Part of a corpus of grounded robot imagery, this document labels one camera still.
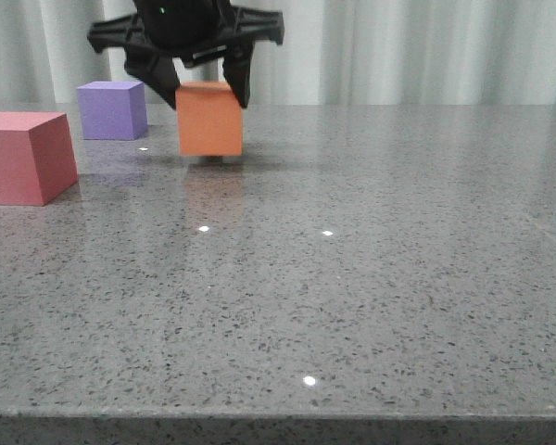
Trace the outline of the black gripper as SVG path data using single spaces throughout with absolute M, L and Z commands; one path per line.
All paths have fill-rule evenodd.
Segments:
M 281 45 L 280 11 L 235 6 L 229 1 L 136 1 L 128 16 L 94 23 L 87 35 L 97 53 L 110 47 L 125 52 L 125 71 L 146 84 L 172 109 L 180 86 L 173 58 L 193 68 L 223 59 L 222 71 L 241 108 L 250 98 L 255 44 Z

